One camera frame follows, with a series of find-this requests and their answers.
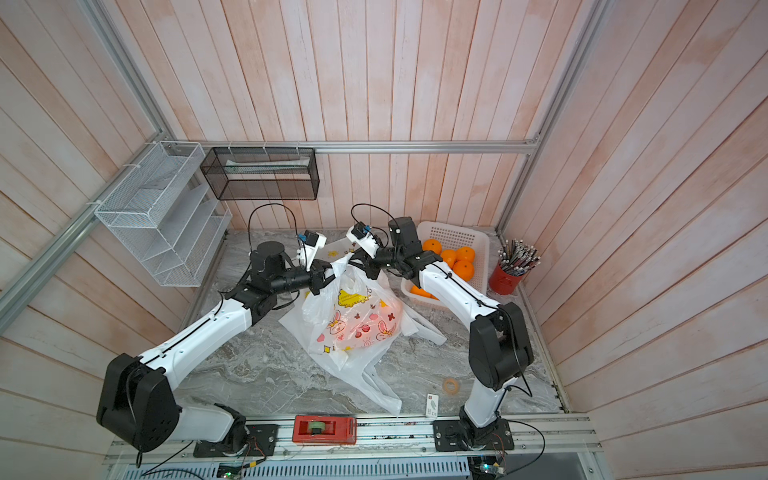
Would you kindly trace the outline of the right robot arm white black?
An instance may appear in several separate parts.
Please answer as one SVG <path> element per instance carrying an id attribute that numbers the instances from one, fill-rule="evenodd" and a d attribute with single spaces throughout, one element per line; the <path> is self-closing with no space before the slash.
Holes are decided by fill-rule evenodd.
<path id="1" fill-rule="evenodd" d="M 488 298 L 460 278 L 440 255 L 425 251 L 411 218 L 392 218 L 388 230 L 391 244 L 382 246 L 364 223 L 349 228 L 347 238 L 358 245 L 352 255 L 358 267 L 372 280 L 383 269 L 396 270 L 434 295 L 469 331 L 468 361 L 475 380 L 459 418 L 432 423 L 435 449 L 512 450 L 509 422 L 499 408 L 506 392 L 534 362 L 521 308 Z"/>

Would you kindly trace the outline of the white printed plastic bag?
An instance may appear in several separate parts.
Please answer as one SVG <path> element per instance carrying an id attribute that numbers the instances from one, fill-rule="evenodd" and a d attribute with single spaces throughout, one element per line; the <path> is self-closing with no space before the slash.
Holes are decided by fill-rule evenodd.
<path id="1" fill-rule="evenodd" d="M 350 254 L 331 263 L 334 279 L 319 293 L 308 293 L 302 320 L 309 325 L 312 353 L 348 354 L 395 338 L 402 307 L 379 281 L 352 266 Z"/>

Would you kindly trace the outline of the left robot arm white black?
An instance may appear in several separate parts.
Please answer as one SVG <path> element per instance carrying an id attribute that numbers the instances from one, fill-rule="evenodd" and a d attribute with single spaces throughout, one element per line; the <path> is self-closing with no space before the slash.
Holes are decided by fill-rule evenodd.
<path id="1" fill-rule="evenodd" d="M 97 423 L 140 453 L 178 440 L 208 442 L 227 456 L 240 454 L 249 436 L 243 415 L 222 404 L 183 407 L 174 391 L 219 347 L 275 310 L 280 295 L 317 294 L 334 280 L 330 263 L 316 257 L 325 236 L 306 231 L 298 240 L 295 259 L 280 242 L 259 244 L 218 306 L 160 345 L 138 356 L 114 358 L 106 369 Z"/>

